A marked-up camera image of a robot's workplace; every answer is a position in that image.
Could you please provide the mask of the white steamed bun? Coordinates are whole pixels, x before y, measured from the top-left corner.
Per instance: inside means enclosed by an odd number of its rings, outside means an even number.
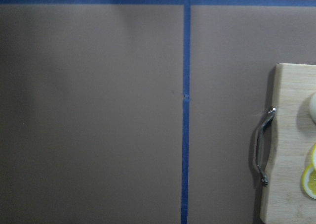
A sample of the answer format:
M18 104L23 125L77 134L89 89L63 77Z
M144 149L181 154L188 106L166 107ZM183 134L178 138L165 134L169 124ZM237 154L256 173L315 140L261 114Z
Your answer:
M316 93L310 98L309 102L309 115L314 123L316 123Z

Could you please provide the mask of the lemon slice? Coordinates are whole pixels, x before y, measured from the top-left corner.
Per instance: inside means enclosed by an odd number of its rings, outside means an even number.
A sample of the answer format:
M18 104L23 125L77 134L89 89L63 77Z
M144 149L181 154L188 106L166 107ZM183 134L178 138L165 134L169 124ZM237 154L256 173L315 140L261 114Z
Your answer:
M312 199L316 198L316 170L312 164L303 172L301 185L304 192Z

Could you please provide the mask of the bamboo cutting board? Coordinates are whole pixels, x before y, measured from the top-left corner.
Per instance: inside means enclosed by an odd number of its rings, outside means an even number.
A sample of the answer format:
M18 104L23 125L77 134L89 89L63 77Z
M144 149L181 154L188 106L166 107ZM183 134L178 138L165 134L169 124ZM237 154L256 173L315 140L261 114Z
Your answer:
M303 189L302 175L311 163L316 124L309 113L316 92L316 67L278 64L275 69L270 154L265 167L260 218L266 224L314 224L316 201Z

